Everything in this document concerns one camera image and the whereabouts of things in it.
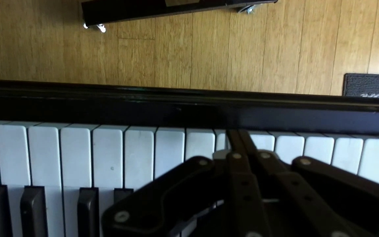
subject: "piano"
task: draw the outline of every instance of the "piano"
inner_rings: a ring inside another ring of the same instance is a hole
[[[230,128],[285,164],[308,156],[379,183],[378,99],[0,81],[0,236],[76,237],[85,190],[101,215],[114,195],[229,148]]]

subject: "wood paneling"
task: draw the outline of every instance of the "wood paneling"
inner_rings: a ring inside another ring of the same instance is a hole
[[[0,79],[339,95],[379,74],[379,0],[280,0],[84,31],[79,0],[0,2]]]

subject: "wooden surface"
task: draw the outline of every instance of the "wooden surface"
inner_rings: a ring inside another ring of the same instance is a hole
[[[379,74],[379,0],[280,0],[84,31],[79,0],[0,0],[0,79],[339,95]]]

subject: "white piano key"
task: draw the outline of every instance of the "white piano key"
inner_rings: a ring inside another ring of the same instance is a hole
[[[304,155],[305,139],[295,133],[271,133],[276,137],[275,153],[285,164]]]
[[[367,139],[364,141],[358,174],[379,183],[379,139]]]
[[[195,156],[213,157],[216,136],[210,130],[187,130],[185,160]]]
[[[92,186],[91,131],[93,126],[60,130],[60,162],[66,237],[77,236],[76,205],[80,187]]]
[[[26,127],[0,126],[0,176],[8,186],[13,236],[22,236],[20,201],[24,186],[30,186],[29,148]]]
[[[351,174],[358,174],[363,140],[355,137],[335,139],[331,165]]]
[[[250,132],[256,149],[274,152],[275,137],[267,132]]]
[[[59,128],[62,124],[39,124],[29,128],[33,186],[45,187],[49,236],[63,236]]]
[[[93,131],[93,186],[99,189],[100,220],[102,212],[113,205],[113,190],[122,187],[125,130],[126,127],[102,126]]]
[[[159,128],[155,133],[155,178],[184,161],[185,132],[179,128]]]
[[[321,161],[324,164],[331,164],[334,139],[321,135],[303,135],[306,137],[304,156]]]
[[[216,152],[227,149],[226,131],[214,131],[216,133]]]
[[[145,127],[125,132],[125,189],[138,190],[152,181],[154,132]]]

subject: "black piano lid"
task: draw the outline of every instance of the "black piano lid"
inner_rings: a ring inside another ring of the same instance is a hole
[[[0,120],[379,136],[379,101],[0,81]]]

